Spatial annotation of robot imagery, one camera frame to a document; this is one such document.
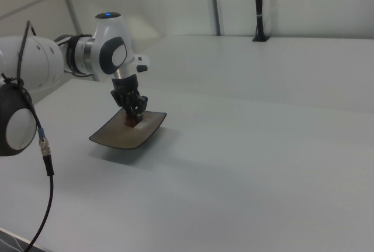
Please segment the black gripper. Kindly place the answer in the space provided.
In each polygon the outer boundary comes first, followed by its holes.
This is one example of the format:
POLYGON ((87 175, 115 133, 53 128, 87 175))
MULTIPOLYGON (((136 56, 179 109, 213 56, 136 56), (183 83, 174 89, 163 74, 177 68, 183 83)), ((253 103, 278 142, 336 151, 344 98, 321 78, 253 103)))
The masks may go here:
POLYGON ((135 124, 135 119, 142 121, 148 98, 140 95, 137 76, 133 74, 122 79, 112 78, 112 84, 114 89, 110 93, 117 105, 126 112, 125 124, 135 124))

